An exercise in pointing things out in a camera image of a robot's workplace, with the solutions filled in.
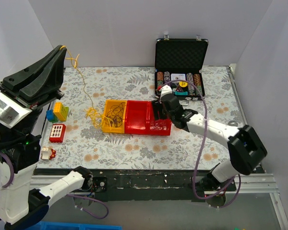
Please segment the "red double plastic bin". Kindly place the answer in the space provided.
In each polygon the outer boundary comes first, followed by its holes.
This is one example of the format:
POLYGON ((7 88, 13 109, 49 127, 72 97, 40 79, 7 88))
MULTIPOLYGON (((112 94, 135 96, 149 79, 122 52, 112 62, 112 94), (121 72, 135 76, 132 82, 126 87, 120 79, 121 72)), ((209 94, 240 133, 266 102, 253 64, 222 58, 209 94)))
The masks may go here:
POLYGON ((155 120, 151 101, 127 101, 125 134, 147 136, 169 136, 171 121, 155 120))

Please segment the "yellow plastic bin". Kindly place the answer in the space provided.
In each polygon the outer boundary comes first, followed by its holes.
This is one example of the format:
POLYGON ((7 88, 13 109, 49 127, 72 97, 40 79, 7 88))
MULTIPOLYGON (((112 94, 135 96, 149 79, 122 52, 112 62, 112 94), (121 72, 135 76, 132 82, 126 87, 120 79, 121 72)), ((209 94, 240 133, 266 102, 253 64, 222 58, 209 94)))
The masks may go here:
POLYGON ((102 117, 104 133, 124 134, 127 100, 106 100, 102 117))

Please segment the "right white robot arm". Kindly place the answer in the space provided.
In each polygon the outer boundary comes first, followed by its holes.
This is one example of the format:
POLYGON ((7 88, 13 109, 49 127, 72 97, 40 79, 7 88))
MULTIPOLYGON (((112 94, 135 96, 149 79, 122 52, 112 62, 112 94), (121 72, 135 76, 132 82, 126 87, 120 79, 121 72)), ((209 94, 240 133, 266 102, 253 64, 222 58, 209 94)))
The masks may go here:
POLYGON ((200 181, 201 188, 218 190, 232 177, 249 175, 267 156, 267 150, 254 128, 245 125, 232 127, 208 120, 192 109, 185 109, 176 96, 164 95, 161 101, 152 101, 155 119, 170 119, 175 127, 205 136, 229 151, 229 160, 219 163, 200 181))

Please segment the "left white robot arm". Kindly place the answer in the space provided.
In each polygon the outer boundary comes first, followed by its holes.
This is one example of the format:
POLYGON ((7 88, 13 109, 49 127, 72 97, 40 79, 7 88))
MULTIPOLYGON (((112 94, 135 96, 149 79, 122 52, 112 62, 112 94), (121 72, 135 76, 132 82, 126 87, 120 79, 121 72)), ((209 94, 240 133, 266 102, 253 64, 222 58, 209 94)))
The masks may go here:
POLYGON ((59 45, 29 67, 0 80, 0 221, 7 230, 37 224, 58 200, 92 188, 93 176, 79 166, 50 185, 31 189, 40 157, 32 131, 43 107, 61 99, 67 48, 59 45))

